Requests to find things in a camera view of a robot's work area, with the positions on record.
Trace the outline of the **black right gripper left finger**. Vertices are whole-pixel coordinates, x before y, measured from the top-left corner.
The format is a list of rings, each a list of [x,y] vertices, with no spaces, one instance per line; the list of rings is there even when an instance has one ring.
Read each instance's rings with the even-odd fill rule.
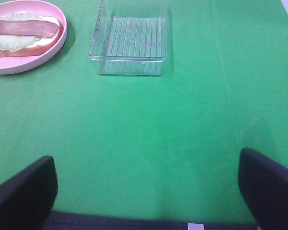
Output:
[[[0,230],[41,230],[58,193],[52,156],[44,156],[0,184]]]

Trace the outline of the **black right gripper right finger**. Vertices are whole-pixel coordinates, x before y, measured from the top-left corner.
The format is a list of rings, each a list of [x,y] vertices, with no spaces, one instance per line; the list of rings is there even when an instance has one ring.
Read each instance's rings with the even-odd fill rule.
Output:
[[[288,230],[288,168],[262,153],[240,152],[238,185],[262,230]]]

